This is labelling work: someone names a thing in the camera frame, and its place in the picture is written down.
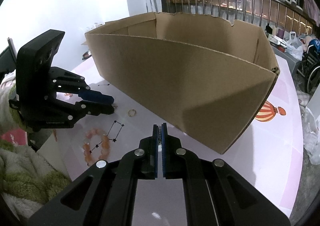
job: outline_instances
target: brown cardboard box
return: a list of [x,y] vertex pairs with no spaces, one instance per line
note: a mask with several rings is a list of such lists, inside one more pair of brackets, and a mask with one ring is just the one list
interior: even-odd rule
[[85,34],[100,75],[209,148],[224,153],[279,75],[260,27],[209,15],[146,13]]

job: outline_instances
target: wheel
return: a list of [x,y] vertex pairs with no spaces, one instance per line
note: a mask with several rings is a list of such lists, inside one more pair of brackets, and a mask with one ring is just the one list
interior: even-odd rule
[[304,90],[306,93],[310,94],[314,87],[317,87],[320,83],[320,63],[315,63],[311,66],[306,73]]

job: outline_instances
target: white table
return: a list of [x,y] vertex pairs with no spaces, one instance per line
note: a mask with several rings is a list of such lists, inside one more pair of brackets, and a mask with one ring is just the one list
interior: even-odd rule
[[[253,120],[224,155],[209,149],[170,124],[168,133],[180,138],[182,146],[195,152],[199,158],[225,160],[289,217],[300,181],[303,139],[298,99],[291,74],[287,62],[278,56],[277,60],[281,74],[268,101],[275,107],[284,108],[285,116],[276,114],[269,122]],[[153,124],[165,122],[111,84],[107,85],[109,83],[99,76],[92,58],[80,64],[73,72],[84,76],[92,90],[112,95],[118,107],[112,115],[87,115],[73,129],[57,131],[61,155],[72,180],[88,168],[82,149],[85,131],[92,127],[108,131],[116,120],[109,135],[112,138],[119,132],[121,124],[124,124],[116,142],[111,142],[108,158],[111,162],[136,149],[140,139],[151,136]],[[60,94],[58,97],[69,102],[80,100],[76,95],[69,98]],[[130,109],[136,110],[134,117],[127,115]],[[230,116],[230,126],[236,118]],[[92,138],[92,141],[98,142],[100,139]],[[92,152],[95,157],[99,154],[100,149]],[[158,167],[162,167],[161,153]],[[163,178],[155,181],[139,180],[132,225],[187,225],[182,181]]]

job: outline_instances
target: screw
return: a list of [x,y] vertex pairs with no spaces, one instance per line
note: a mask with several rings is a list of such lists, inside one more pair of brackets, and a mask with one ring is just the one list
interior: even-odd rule
[[143,149],[136,149],[134,154],[136,156],[142,156],[144,154],[144,150]]
[[176,153],[178,154],[178,155],[184,155],[185,153],[186,153],[186,150],[185,149],[177,149],[176,150]]
[[214,165],[218,167],[223,167],[224,166],[224,161],[222,159],[216,159],[214,161]]
[[103,168],[103,167],[105,167],[106,165],[107,165],[107,162],[104,161],[104,160],[99,160],[99,161],[96,163],[96,166],[97,166],[98,168]]

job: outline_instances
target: orange striped balloon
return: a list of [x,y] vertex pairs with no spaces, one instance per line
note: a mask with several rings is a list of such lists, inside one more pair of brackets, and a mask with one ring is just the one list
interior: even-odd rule
[[275,108],[269,101],[266,101],[256,115],[255,119],[261,122],[267,122],[272,120],[277,113],[282,116],[286,115],[286,112],[283,108]]

